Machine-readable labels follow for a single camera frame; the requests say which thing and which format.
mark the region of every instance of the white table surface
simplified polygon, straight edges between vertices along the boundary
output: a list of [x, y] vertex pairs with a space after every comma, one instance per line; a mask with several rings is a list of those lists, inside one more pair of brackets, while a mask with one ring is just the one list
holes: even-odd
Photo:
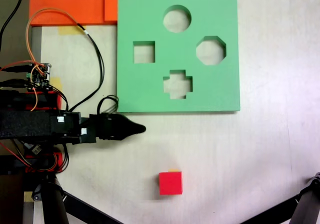
[[[58, 175], [66, 191], [125, 224], [237, 224], [299, 193], [320, 171], [320, 0], [238, 0], [238, 9], [241, 111], [128, 115], [146, 133], [69, 145], [69, 167]], [[76, 109], [83, 117], [116, 92], [117, 28], [87, 29], [106, 75]], [[83, 35], [43, 28], [41, 61], [53, 65], [71, 106], [98, 85]], [[170, 168], [183, 172], [183, 195], [160, 198], [156, 177]]]

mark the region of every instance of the yellow tape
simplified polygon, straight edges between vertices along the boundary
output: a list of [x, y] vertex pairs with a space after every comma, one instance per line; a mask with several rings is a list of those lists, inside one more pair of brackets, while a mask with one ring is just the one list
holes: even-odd
[[62, 82], [59, 77], [50, 77], [50, 84], [55, 86], [58, 90], [62, 91]]
[[58, 26], [59, 35], [84, 35], [82, 29], [79, 26]]
[[171, 168], [171, 169], [169, 169], [169, 172], [180, 172], [180, 170], [179, 170], [179, 169]]
[[25, 191], [24, 193], [23, 193], [23, 195], [24, 195], [24, 201], [25, 202], [33, 202], [33, 199], [32, 199], [32, 191]]

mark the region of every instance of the metal leg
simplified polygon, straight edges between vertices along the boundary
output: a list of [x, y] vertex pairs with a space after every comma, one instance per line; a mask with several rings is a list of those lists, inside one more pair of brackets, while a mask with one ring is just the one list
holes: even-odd
[[76, 198], [68, 192], [64, 192], [64, 206], [70, 215], [82, 220], [87, 224], [123, 224], [113, 217], [103, 213], [84, 201]]
[[242, 224], [281, 224], [292, 217], [297, 206], [297, 200], [299, 200], [299, 195], [266, 210]]
[[319, 211], [319, 195], [313, 190], [309, 190], [301, 196], [290, 224], [316, 224]]
[[41, 188], [45, 224], [69, 224], [61, 191], [56, 185], [46, 183]]

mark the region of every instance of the square hole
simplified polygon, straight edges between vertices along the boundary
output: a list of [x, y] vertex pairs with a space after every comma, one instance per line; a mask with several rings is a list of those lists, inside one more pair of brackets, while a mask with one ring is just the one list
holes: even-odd
[[133, 59], [135, 64], [155, 63], [155, 42], [134, 41]]

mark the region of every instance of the octagonal hole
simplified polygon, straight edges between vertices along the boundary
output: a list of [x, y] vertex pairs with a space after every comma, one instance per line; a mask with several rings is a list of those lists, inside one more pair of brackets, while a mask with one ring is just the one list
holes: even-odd
[[185, 31], [191, 24], [190, 11], [182, 5], [169, 7], [164, 13], [163, 25], [174, 33]]
[[218, 36], [205, 36], [197, 44], [196, 56], [205, 65], [217, 65], [227, 56], [226, 44]]

